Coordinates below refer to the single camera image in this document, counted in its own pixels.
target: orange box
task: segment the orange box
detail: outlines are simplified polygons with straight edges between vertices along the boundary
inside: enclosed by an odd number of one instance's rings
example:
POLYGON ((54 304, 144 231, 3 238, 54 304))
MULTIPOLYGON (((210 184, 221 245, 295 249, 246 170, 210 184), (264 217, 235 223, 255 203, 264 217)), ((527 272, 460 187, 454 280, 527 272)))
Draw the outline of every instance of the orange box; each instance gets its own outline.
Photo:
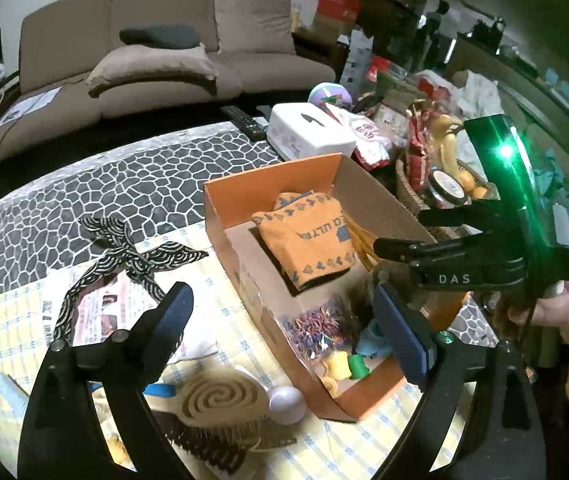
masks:
MULTIPOLYGON (((403 383, 404 375, 397 362, 392 357, 378 360, 364 379, 345 380, 347 387, 333 399, 313 368, 298 357, 277 319, 282 315, 299 316, 313 301, 309 298, 317 300, 323 293, 335 293, 338 280, 360 279, 364 268, 353 267, 341 278, 292 296, 279 270, 261 248, 260 235, 256 235, 257 228, 250 221, 255 212, 273 209, 281 192, 308 190, 337 198, 357 224, 377 236, 426 242, 434 239, 378 181, 340 153, 292 160, 204 184, 209 239, 280 366, 315 415, 355 422, 375 410, 403 383)), ((458 313, 463 297, 457 293, 430 294, 423 313, 436 330, 443 330, 458 313)))

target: paper sheet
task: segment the paper sheet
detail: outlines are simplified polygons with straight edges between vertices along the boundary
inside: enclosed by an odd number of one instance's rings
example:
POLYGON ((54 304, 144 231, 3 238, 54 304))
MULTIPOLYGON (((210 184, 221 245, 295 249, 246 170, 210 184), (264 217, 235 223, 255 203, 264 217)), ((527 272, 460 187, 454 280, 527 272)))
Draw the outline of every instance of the paper sheet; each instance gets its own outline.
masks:
MULTIPOLYGON (((194 289, 193 314, 184 328, 182 344, 170 357, 168 364, 202 358, 218 351, 216 323, 210 312, 212 300, 209 287, 206 283, 196 283, 201 282, 202 278, 197 277, 197 269, 194 274, 188 268, 189 265, 186 265, 177 270, 158 272, 155 276, 156 282, 165 292, 177 281, 189 283, 194 289)), ((43 337, 47 346, 53 340, 53 328, 66 292, 87 269, 88 264, 82 264, 48 272, 42 293, 43 337)), ((120 272, 105 286, 82 298, 78 305, 72 345, 99 343, 116 330, 130 330, 144 312, 156 306, 142 285, 133 283, 125 272, 120 272)))
POLYGON ((29 99, 25 99, 24 101, 14 104, 0 119, 0 126, 4 126, 4 124, 7 124, 9 121, 17 120, 23 115, 35 112, 40 108, 44 108, 47 104, 53 101, 53 98, 56 97, 56 95, 58 95, 60 88, 62 87, 58 86, 58 88, 34 95, 29 99))

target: remote control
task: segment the remote control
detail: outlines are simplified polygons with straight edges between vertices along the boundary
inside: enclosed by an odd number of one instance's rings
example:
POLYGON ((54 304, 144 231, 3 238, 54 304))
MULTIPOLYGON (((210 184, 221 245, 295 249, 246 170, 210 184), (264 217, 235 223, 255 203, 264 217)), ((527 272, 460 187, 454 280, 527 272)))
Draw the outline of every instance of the remote control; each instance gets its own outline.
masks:
POLYGON ((266 129, 256 122, 253 117, 240 110, 235 105, 223 106, 220 108, 231 118, 231 122, 248 137, 251 142, 266 140, 266 129))

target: tablecloth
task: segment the tablecloth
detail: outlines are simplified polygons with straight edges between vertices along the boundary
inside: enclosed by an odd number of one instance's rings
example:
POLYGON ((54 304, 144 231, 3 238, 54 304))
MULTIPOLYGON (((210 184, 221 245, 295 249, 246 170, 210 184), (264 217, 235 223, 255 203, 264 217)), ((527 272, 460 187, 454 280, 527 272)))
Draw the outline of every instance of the tablecloth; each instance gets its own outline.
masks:
MULTIPOLYGON (((178 279, 210 289, 220 351, 211 357, 169 365, 165 382, 181 384, 186 377, 213 365, 243 365, 266 386, 290 384, 249 319, 204 230, 204 222, 149 238, 136 245, 146 251, 168 240, 210 256, 182 267, 178 279)), ((46 352, 42 340, 42 290, 44 280, 0 294, 0 372, 10 375, 29 393, 46 352)), ((357 424, 319 420, 308 415, 295 446, 251 458, 260 470, 257 478, 295 480, 369 479, 393 448, 415 409, 420 392, 404 383, 372 415, 357 424)), ((0 460, 15 475, 22 420, 0 396, 0 460)), ((460 439, 463 418, 456 415, 434 466, 448 463, 460 439)), ((196 478, 212 478, 201 463, 184 456, 196 478)))

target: jar lid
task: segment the jar lid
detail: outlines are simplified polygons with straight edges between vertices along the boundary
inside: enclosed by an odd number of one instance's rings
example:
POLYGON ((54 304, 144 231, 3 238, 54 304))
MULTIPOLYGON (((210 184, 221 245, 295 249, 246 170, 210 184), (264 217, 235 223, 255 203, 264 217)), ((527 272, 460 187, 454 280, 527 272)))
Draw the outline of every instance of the jar lid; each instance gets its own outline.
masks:
POLYGON ((434 189, 452 205, 464 205, 467 194, 455 178, 441 170, 429 173, 429 183, 434 189))

